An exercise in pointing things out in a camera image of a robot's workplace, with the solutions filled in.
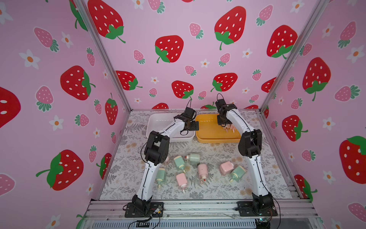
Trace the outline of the yellow plastic storage tray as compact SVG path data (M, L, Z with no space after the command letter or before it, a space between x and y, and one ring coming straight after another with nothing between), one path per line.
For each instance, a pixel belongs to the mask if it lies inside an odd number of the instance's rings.
M218 125L217 114L199 114L196 121L199 122L199 130L196 131L197 140L200 143L239 143L241 135L236 130L225 131Z

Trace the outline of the white plastic storage tray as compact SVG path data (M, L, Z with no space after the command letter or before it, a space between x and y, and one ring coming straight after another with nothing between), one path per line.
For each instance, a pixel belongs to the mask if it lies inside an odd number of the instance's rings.
M180 113L156 113L149 117L146 137L148 138L152 131L161 132L165 127L169 127L173 122L173 117L179 115ZM170 142L190 142L193 140L196 132L195 131L185 131L184 135L179 132L172 136Z

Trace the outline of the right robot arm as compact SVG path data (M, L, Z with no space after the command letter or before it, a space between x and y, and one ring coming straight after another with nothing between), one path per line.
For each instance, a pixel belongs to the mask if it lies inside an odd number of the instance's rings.
M262 169L262 131L250 126L234 104L227 104L222 98L218 99L215 105L219 113L218 124L221 126L232 124L241 135L238 150L246 160L253 184L253 212L257 215L266 211L276 214L274 198L267 188Z

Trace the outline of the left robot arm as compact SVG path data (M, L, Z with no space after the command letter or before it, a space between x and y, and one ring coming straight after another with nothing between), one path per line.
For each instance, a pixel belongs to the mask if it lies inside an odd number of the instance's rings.
M160 131L151 131L146 144L140 151L145 167L141 185L132 198L132 205L140 212L150 210L153 185L161 165L169 153L170 138L178 133L198 131L199 123L195 121L196 111L187 107L183 113L173 117L173 121Z

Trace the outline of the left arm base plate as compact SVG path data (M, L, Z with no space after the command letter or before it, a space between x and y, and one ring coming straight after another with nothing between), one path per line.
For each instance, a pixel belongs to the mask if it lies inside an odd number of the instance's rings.
M125 210L125 218L158 218L162 217L164 212L163 202L150 202L144 206L138 206L134 203L128 203Z

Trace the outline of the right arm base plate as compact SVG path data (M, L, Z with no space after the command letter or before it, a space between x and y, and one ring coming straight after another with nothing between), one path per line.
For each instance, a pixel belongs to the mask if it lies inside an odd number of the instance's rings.
M275 217L278 216L274 203L260 206L255 201L238 201L236 211L241 217Z

